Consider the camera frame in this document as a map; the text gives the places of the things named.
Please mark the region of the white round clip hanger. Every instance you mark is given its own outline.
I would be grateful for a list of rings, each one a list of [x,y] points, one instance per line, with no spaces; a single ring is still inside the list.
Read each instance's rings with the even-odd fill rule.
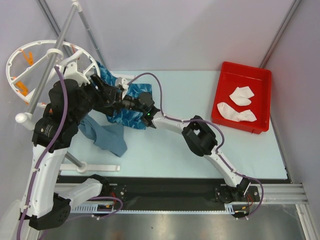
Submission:
[[[71,56],[67,57],[62,50],[56,50],[54,48],[55,43],[55,40],[37,40],[27,43],[15,50],[6,63],[5,74],[11,89],[13,90],[13,83],[21,81],[29,90],[29,94],[24,98],[19,97],[13,90],[26,104],[29,104],[32,100],[35,90],[40,83],[40,79],[36,77],[39,77],[41,69],[46,67],[50,54],[57,53],[55,65],[67,66],[71,62],[76,62],[78,70],[85,74],[89,81],[91,75],[101,75],[98,62],[85,49],[64,41],[62,46],[73,51]],[[32,66],[29,66],[20,49],[23,49],[26,53],[32,52],[34,61]]]

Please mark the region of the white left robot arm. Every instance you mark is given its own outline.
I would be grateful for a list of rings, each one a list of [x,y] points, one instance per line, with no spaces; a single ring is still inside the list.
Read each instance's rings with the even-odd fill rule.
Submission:
[[[20,208],[20,221],[28,219],[29,226],[39,231],[60,227],[73,208],[90,199],[109,197],[109,180],[97,174],[69,191],[57,193],[55,185],[81,121],[91,110],[103,111],[121,98],[121,91],[97,74],[92,74],[88,83],[79,84],[65,79],[58,67],[54,69],[59,81],[49,91],[50,103],[33,130],[32,167]]]

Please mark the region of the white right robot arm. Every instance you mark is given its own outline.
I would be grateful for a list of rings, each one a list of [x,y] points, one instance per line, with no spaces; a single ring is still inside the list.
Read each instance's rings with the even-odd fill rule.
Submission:
[[[155,107],[152,95],[148,92],[141,93],[137,98],[117,96],[115,105],[117,110],[128,109],[142,113],[141,119],[146,127],[182,135],[189,150],[206,158],[222,175],[233,200],[242,201],[248,196],[250,180],[239,173],[220,151],[215,133],[200,116],[195,115],[185,121],[168,117]]]

